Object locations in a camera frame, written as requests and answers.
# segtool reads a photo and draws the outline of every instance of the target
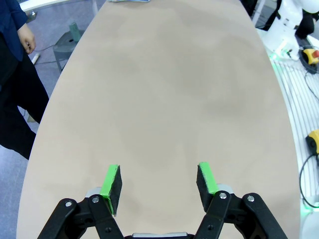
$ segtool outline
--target cable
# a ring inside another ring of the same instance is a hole
[[[46,47],[46,48],[44,48],[44,49],[41,49],[41,50],[34,50],[34,51],[44,51],[44,50],[46,50],[46,49],[48,49],[48,48],[50,48],[50,47],[52,47],[52,46],[54,46],[54,45],[50,45],[50,46],[48,46],[48,47]]]
[[[308,85],[308,82],[307,82],[307,79],[306,79],[306,76],[309,72],[306,72],[305,73],[305,83],[306,85],[308,86],[308,89],[310,90],[310,92],[313,94],[313,96],[317,99],[317,101],[319,101],[319,98],[315,95],[315,93],[313,92],[313,90],[310,88],[310,86]]]
[[[311,159],[311,157],[313,157],[313,156],[315,156],[315,154],[309,155],[309,157],[304,161],[304,164],[303,164],[303,166],[301,167],[301,170],[300,170],[300,173],[299,173],[299,189],[300,189],[301,196],[303,197],[303,200],[305,201],[305,203],[307,203],[307,204],[308,204],[310,207],[312,207],[312,208],[319,208],[319,206],[318,206],[318,207],[317,207],[317,206],[314,206],[314,205],[312,205],[310,202],[307,201],[307,199],[306,199],[305,196],[304,196],[303,190],[302,190],[302,188],[301,188],[301,176],[302,176],[303,170],[304,170],[304,168],[305,168],[306,163],[307,163],[307,162],[309,161],[309,159]]]

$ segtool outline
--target red button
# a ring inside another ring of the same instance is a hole
[[[313,52],[313,58],[317,58],[317,57],[319,57],[319,51],[318,50]]]

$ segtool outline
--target table leg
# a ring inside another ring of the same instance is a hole
[[[62,68],[61,68],[60,60],[59,60],[59,58],[56,56],[56,54],[55,54],[54,51],[53,51],[53,54],[54,54],[54,57],[55,57],[55,60],[56,60],[56,64],[58,65],[59,71],[60,71],[60,73],[62,73]]]
[[[96,0],[91,0],[91,2],[92,2],[93,13],[96,16],[96,14],[98,14],[98,6],[96,4]]]
[[[258,5],[258,8],[257,10],[255,11],[255,14],[254,14],[254,17],[253,17],[253,24],[256,25],[258,19],[259,19],[259,16],[260,16],[260,13],[261,13],[261,10],[263,9],[264,5],[265,5],[265,2],[266,0],[261,0],[259,5]]]

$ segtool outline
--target screw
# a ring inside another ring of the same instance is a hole
[[[220,194],[219,194],[219,197],[220,197],[221,199],[225,199],[225,198],[227,198],[227,195],[226,195],[226,193],[220,193]]]
[[[92,202],[93,203],[97,203],[99,201],[99,197],[94,197],[94,198],[92,198]]]
[[[248,196],[247,197],[247,200],[249,201],[249,202],[254,202],[255,201],[255,198],[253,197],[253,196]]]

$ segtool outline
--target oval table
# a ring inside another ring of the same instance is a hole
[[[81,201],[110,164],[125,236],[195,233],[197,164],[264,199],[290,239],[300,198],[292,131],[263,44],[238,0],[106,3],[74,50],[32,149],[17,238],[36,238],[63,198]],[[94,228],[83,238],[98,238]],[[224,225],[220,238],[242,238]]]

